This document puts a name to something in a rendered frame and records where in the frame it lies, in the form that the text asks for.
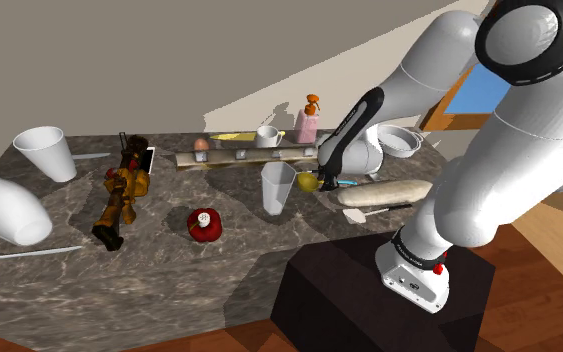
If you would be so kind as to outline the yellow brown toy figure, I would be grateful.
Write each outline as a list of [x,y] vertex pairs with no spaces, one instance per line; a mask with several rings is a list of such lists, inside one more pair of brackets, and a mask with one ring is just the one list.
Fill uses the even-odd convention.
[[133,205],[139,197],[147,195],[150,174],[140,169],[141,158],[149,141],[140,135],[119,133],[121,161],[117,168],[105,174],[104,186],[109,193],[107,205],[101,217],[93,224],[92,234],[107,251],[117,251],[124,239],[120,236],[120,224],[132,224],[137,217]]

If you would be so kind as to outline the long silver knife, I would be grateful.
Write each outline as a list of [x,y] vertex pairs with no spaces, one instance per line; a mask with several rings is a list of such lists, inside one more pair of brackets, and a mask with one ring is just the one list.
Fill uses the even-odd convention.
[[22,252],[22,253],[2,254],[2,255],[0,255],[0,260],[12,259],[12,258],[21,258],[21,257],[30,257],[30,256],[43,256],[43,255],[50,255],[50,254],[67,253],[67,252],[79,250],[81,248],[83,248],[83,246],[70,246],[70,247],[61,247],[61,248],[54,248],[54,249],[45,249],[45,250],[37,250],[37,251],[30,251],[30,252]]

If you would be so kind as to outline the red bell pepper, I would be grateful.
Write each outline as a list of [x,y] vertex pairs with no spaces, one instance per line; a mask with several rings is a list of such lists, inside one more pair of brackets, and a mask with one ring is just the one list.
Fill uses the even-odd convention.
[[[204,225],[201,214],[207,214],[208,223]],[[199,208],[187,218],[187,228],[190,236],[197,242],[214,242],[223,231],[220,214],[213,208]]]

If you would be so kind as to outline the white vase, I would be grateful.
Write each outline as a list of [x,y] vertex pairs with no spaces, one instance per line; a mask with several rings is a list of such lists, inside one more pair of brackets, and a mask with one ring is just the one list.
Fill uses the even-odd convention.
[[0,238],[19,246],[46,239],[52,221],[39,199],[24,187],[0,179]]

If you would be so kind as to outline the pink soap dispenser orange pump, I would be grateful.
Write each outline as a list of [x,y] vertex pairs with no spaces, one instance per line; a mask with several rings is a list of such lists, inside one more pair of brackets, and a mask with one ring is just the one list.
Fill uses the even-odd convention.
[[299,144],[312,144],[316,140],[317,124],[319,119],[319,97],[315,94],[306,96],[307,104],[297,115],[295,130],[296,142]]

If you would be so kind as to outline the white phone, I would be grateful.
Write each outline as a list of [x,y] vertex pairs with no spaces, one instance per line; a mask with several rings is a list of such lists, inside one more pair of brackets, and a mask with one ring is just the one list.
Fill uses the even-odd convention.
[[148,174],[151,174],[155,150],[156,148],[154,146],[148,147],[140,161],[140,169],[144,170]]

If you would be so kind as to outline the long beige rack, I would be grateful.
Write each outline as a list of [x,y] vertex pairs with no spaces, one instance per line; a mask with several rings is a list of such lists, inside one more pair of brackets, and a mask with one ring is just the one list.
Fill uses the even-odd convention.
[[316,162],[315,146],[285,148],[214,149],[178,152],[175,154],[178,171],[242,167],[283,161],[286,163]]

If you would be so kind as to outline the wooden framed window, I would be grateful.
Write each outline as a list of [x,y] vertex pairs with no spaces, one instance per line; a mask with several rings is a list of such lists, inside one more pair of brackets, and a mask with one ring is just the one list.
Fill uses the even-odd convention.
[[484,66],[474,65],[427,112],[419,129],[423,132],[480,129],[509,88],[506,81]]

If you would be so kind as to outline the dark robot stand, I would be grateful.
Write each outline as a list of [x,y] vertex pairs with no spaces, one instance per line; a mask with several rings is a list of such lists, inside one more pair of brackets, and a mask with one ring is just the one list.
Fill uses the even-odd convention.
[[271,313],[299,352],[474,352],[495,268],[449,250],[450,293],[431,314],[381,282],[374,255],[388,233],[303,246]]

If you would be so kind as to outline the grey tall glass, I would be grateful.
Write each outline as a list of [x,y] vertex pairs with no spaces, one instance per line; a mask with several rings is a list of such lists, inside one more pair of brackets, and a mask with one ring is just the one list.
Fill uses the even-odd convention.
[[296,177],[287,163],[268,162],[261,171],[262,205],[272,216],[280,215]]

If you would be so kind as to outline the flat yellow thing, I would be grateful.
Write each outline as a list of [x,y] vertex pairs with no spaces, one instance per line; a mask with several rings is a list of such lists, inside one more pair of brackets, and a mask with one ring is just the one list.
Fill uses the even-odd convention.
[[221,141],[253,141],[255,137],[255,132],[238,132],[212,135],[211,139]]

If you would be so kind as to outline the white tapered cup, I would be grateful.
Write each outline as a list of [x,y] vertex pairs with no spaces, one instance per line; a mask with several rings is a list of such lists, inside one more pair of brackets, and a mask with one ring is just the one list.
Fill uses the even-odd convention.
[[13,146],[54,182],[67,182],[77,175],[64,133],[58,127],[23,131],[13,139]]

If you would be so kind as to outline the pale baguette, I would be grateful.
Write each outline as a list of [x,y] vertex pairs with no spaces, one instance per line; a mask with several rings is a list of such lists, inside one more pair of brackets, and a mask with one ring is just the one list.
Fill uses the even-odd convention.
[[425,180],[374,182],[342,189],[337,199],[350,207],[407,204],[425,198],[432,186]]

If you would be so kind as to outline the white mug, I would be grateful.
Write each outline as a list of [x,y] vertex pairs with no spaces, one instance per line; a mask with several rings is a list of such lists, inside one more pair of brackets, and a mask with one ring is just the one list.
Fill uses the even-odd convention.
[[257,148],[275,148],[281,143],[285,132],[269,125],[262,125],[255,131],[255,144]]

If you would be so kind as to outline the white pot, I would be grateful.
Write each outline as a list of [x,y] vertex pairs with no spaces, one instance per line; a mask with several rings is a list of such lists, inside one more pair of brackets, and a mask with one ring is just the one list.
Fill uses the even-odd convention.
[[413,156],[424,141],[421,134],[395,125],[380,125],[377,135],[384,153],[396,158]]

